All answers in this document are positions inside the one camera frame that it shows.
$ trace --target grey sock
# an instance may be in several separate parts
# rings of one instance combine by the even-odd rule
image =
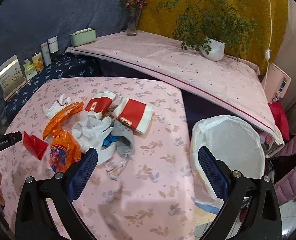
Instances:
[[[133,131],[115,120],[111,135],[117,137],[116,147],[121,158],[126,158],[133,150]]]

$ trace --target red trim stripe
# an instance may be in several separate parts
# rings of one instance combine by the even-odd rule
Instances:
[[[202,89],[200,89],[200,88],[197,88],[197,87],[195,87],[195,86],[193,86],[193,85],[190,85],[190,84],[188,84],[188,83],[186,83],[186,82],[184,82],[184,81],[182,81],[182,80],[179,80],[179,79],[174,78],[174,77],[172,77],[172,76],[169,76],[169,75],[167,75],[167,74],[163,74],[163,73],[161,73],[161,72],[159,72],[159,71],[156,71],[156,70],[153,70],[153,69],[150,69],[150,68],[147,68],[147,67],[143,67],[143,66],[140,66],[140,65],[137,65],[137,64],[135,64],[135,63],[131,63],[131,62],[128,62],[128,61],[125,61],[125,60],[122,60],[122,59],[118,59],[118,58],[110,57],[110,56],[107,56],[107,55],[101,55],[101,54],[97,54],[97,53],[92,53],[92,52],[80,51],[80,50],[77,50],[77,49],[71,49],[71,50],[78,51],[78,52],[85,52],[85,53],[89,53],[89,54],[93,54],[93,55],[97,55],[97,56],[102,56],[102,57],[113,58],[113,59],[116,59],[116,60],[119,60],[119,61],[122,61],[122,62],[125,62],[125,63],[128,63],[128,64],[131,64],[131,65],[135,65],[135,66],[137,66],[137,67],[144,68],[144,69],[149,70],[149,71],[152,71],[152,72],[156,72],[156,73],[161,74],[161,75],[163,75],[163,76],[166,76],[166,77],[172,78],[172,79],[174,79],[174,80],[176,80],[176,81],[179,81],[179,82],[181,82],[181,83],[183,83],[183,84],[185,84],[185,85],[188,85],[188,86],[190,86],[190,87],[192,87],[192,88],[195,88],[195,89],[197,89],[197,90],[199,90],[199,91],[201,91],[201,92],[203,92],[203,93],[205,93],[205,94],[207,94],[207,95],[209,95],[209,96],[211,96],[211,97],[213,97],[213,98],[218,99],[219,101],[225,103],[226,105],[229,105],[229,106],[231,106],[232,108],[234,108],[234,109],[236,109],[236,110],[238,110],[238,111],[240,111],[240,112],[242,112],[242,113],[248,115],[248,116],[251,117],[252,119],[256,120],[257,122],[261,123],[263,126],[265,126],[265,127],[267,127],[268,129],[270,129],[270,130],[273,131],[272,128],[270,128],[269,126],[267,126],[267,125],[264,124],[263,122],[259,121],[258,119],[254,118],[254,117],[251,116],[250,114],[246,113],[245,111],[240,110],[239,108],[237,108],[237,107],[235,107],[235,106],[233,106],[233,105],[227,103],[226,101],[223,101],[222,99],[220,99],[220,98],[218,98],[218,97],[215,97],[214,95],[208,93],[207,91],[204,91],[204,90],[202,90]]]

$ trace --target tiled floor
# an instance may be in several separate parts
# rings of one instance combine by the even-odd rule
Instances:
[[[296,228],[296,202],[293,200],[280,206],[282,235],[287,239]]]
[[[287,239],[296,228],[296,202],[292,200],[280,206],[280,215],[282,223],[283,239]],[[199,240],[203,233],[210,227],[211,223],[195,227],[195,240]],[[235,236],[239,230],[241,223],[239,220],[235,222],[227,238]]]

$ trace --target green box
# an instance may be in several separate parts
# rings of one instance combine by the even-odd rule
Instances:
[[[71,44],[80,46],[96,40],[96,29],[88,28],[70,34]]]

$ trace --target metal screw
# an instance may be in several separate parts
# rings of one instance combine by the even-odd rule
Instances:
[[[270,177],[267,176],[267,175],[265,175],[265,176],[264,176],[264,180],[267,181],[267,182],[269,182],[269,181],[270,181]]]
[[[58,172],[58,173],[56,173],[56,175],[54,177],[56,179],[61,179],[63,177],[63,173],[62,172]]]
[[[27,183],[31,183],[33,181],[33,177],[28,177],[27,179],[26,179],[26,182]]]
[[[234,171],[232,174],[236,178],[240,178],[241,177],[241,173],[239,171]]]

